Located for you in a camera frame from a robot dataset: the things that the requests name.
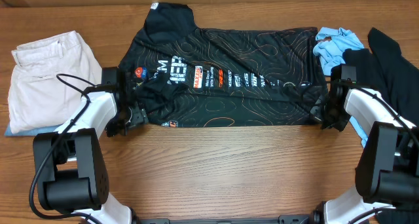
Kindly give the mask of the black printed cycling jersey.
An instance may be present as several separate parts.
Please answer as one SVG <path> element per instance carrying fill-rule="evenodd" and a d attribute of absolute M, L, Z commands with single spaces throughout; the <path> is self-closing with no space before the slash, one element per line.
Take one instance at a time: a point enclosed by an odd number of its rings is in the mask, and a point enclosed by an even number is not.
<path fill-rule="evenodd" d="M 188 6 L 155 3 L 119 67 L 153 124 L 313 124 L 311 108 L 326 90 L 317 32 L 200 28 Z"/>

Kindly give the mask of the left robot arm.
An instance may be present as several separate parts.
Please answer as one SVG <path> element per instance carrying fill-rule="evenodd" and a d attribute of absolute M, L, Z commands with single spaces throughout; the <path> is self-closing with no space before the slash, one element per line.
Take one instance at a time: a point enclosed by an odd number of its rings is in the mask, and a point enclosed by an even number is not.
<path fill-rule="evenodd" d="M 88 83 L 81 104 L 53 132 L 33 140 L 35 175 L 29 206 L 42 219 L 81 217 L 87 223 L 139 223 L 135 211 L 109 191 L 100 148 L 102 134 L 125 136 L 148 123 L 133 99 L 135 82 L 117 67 L 102 70 L 101 83 Z"/>

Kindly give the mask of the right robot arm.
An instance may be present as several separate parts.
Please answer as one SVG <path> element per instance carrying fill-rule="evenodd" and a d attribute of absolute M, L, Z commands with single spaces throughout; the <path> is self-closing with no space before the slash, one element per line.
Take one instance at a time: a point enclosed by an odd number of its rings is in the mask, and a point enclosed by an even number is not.
<path fill-rule="evenodd" d="M 355 184 L 322 202 L 307 223 L 363 223 L 385 210 L 418 207 L 418 127 L 387 104 L 379 91 L 357 81 L 356 68 L 331 70 L 330 89 L 311 114 L 323 129 L 343 131 L 354 118 L 368 135 L 355 169 Z"/>

